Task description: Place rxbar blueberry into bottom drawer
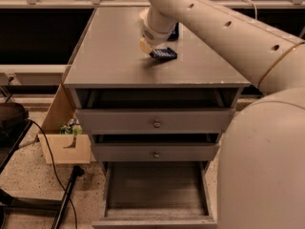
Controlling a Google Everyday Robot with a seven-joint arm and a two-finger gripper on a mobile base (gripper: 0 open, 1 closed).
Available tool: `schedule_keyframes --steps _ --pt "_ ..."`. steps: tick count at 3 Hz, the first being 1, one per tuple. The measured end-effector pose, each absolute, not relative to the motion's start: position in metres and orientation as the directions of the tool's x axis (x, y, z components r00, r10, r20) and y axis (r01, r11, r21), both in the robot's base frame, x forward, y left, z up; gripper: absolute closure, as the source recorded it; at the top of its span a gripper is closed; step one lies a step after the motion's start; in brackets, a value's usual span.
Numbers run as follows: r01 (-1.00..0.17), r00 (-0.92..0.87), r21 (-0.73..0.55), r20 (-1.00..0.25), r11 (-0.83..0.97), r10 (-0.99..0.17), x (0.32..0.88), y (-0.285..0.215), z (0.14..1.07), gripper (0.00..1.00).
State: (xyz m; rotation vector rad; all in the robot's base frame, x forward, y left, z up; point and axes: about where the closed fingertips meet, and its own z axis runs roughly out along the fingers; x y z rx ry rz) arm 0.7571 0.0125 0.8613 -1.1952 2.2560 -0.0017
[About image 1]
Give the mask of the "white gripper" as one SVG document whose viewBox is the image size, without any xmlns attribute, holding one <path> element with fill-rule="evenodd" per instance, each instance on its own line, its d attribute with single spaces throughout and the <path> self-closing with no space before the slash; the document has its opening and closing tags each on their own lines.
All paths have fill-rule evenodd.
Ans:
<svg viewBox="0 0 305 229">
<path fill-rule="evenodd" d="M 173 31 L 173 22 L 157 22 L 155 26 L 148 20 L 143 21 L 142 38 L 139 47 L 145 54 L 150 54 L 153 49 L 165 42 Z"/>
</svg>

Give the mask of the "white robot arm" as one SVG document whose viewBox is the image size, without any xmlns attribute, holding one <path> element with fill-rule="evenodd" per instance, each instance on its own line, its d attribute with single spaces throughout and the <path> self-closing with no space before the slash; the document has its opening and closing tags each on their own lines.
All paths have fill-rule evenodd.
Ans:
<svg viewBox="0 0 305 229">
<path fill-rule="evenodd" d="M 149 1 L 143 50 L 180 22 L 264 95 L 222 138 L 218 229 L 305 229 L 303 40 L 210 0 Z"/>
</svg>

